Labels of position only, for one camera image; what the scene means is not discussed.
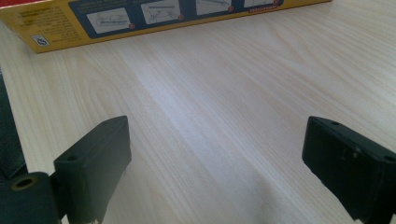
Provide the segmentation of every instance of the diagram on box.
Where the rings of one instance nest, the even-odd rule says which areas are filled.
[[[232,0],[196,0],[197,15],[228,11]]]
[[[125,8],[96,12],[87,17],[97,34],[126,29],[131,24]]]
[[[245,7],[263,6],[274,2],[275,0],[245,0]]]
[[[180,16],[178,0],[163,0],[142,5],[146,24],[177,20]]]

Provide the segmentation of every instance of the wooden table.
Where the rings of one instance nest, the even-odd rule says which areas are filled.
[[[52,173],[127,115],[133,160],[105,223],[355,223],[304,165],[305,125],[396,149],[395,8],[334,0],[43,54],[1,24],[28,168]]]

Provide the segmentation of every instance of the wood grain surface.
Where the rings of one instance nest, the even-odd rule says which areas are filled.
[[[395,151],[395,8],[334,0],[43,54],[1,24],[29,171],[127,115],[133,160],[105,223],[355,223],[304,165],[305,125]]]

